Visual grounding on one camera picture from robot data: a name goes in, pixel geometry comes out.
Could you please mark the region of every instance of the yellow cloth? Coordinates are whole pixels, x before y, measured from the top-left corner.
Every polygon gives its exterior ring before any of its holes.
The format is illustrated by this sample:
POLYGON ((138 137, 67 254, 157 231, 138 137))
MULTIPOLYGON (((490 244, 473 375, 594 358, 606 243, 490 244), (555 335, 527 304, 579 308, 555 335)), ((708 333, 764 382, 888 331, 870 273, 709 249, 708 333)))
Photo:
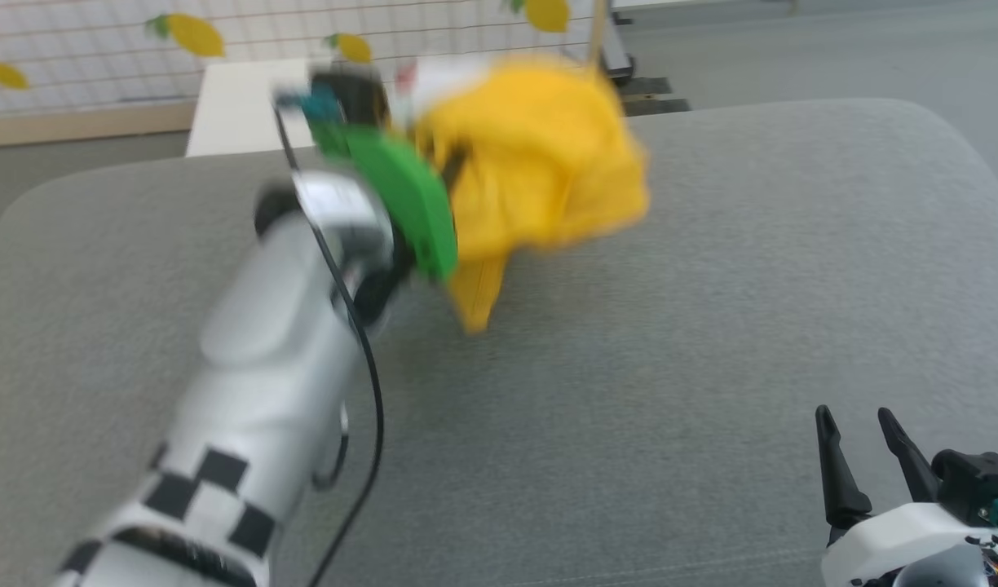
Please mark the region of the yellow cloth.
POLYGON ((469 146, 449 194, 459 263, 448 283, 469 332, 488 327, 511 250, 572 245, 647 211, 644 152, 595 72, 495 64, 487 81, 425 112, 413 137, 435 162, 469 146))

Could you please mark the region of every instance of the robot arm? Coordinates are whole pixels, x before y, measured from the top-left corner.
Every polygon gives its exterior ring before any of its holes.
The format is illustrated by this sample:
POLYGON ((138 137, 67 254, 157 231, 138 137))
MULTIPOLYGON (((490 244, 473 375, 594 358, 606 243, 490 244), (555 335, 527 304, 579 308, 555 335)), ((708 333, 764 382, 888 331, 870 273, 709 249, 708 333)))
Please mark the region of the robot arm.
POLYGON ((826 519, 827 587, 998 586, 998 454, 943 450, 928 464, 889 409, 879 420, 914 502, 878 516, 839 448, 826 406, 815 414, 826 519))
MULTIPOLYGON (((314 218, 355 294, 359 276, 391 259, 385 212, 346 175, 297 182, 328 208, 314 218)), ((308 220, 272 216, 202 331, 201 370, 144 479, 53 585, 271 584, 280 532, 338 454, 345 383, 362 361, 308 220)))

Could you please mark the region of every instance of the lemon decoration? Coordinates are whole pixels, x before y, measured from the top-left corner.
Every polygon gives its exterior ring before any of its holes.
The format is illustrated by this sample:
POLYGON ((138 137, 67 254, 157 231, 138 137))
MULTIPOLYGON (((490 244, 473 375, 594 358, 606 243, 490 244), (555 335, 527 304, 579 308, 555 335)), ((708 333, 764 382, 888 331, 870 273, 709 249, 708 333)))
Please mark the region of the lemon decoration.
POLYGON ((372 60, 372 47, 357 34, 335 33, 325 38, 333 49, 339 49, 348 60, 354 63, 368 63, 372 60))
POLYGON ((0 86, 11 90, 27 90, 29 79, 11 64, 0 63, 0 86))
POLYGON ((223 38, 213 25, 197 18, 175 12, 159 15, 144 23, 144 29, 158 38, 174 36, 176 44, 200 57, 223 57, 223 38))
POLYGON ((543 33, 565 33, 567 19, 571 16, 567 0, 510 0, 510 8, 514 14, 524 8, 528 22, 543 33))

